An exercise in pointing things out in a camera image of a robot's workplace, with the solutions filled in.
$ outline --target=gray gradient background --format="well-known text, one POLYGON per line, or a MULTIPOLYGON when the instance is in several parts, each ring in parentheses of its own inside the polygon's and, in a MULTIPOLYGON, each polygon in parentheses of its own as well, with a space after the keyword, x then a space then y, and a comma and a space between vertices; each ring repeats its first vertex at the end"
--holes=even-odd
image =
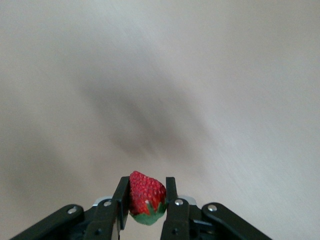
POLYGON ((1 1, 0 239, 133 170, 319 239, 319 76, 316 0, 1 1))

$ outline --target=green strawberry calyx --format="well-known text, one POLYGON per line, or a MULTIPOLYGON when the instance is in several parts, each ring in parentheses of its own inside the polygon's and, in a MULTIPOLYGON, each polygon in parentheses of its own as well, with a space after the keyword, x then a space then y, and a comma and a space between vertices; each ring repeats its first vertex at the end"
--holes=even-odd
POLYGON ((136 222, 150 226, 165 214, 167 205, 165 203, 163 204, 162 202, 160 202, 157 210, 155 211, 149 201, 146 201, 146 204, 147 204, 147 208, 149 210, 150 215, 146 213, 133 215, 131 212, 130 212, 130 215, 133 217, 133 219, 136 222))

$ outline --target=black plastic bracket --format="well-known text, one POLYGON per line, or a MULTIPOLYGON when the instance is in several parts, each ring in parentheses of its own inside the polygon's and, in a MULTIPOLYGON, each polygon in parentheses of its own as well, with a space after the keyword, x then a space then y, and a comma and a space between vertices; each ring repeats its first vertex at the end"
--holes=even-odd
POLYGON ((76 204, 60 208, 11 240, 40 240, 47 235, 67 230, 84 219, 84 209, 76 204))

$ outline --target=table surface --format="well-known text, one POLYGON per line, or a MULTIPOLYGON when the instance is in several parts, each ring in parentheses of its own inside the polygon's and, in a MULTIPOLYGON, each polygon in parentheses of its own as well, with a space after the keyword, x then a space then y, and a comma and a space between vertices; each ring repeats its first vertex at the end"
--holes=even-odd
MULTIPOLYGON (((320 236, 319 1, 0 3, 0 239, 132 171, 320 236)), ((128 219, 123 240, 159 239, 128 219)))

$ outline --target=strawberry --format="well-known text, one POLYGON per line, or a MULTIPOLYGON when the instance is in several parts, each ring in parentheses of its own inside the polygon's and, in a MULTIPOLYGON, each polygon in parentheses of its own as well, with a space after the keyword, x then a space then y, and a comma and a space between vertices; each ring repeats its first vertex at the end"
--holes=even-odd
POLYGON ((141 224, 152 225, 166 211, 166 188, 158 180, 138 171, 130 174, 130 215, 141 224))

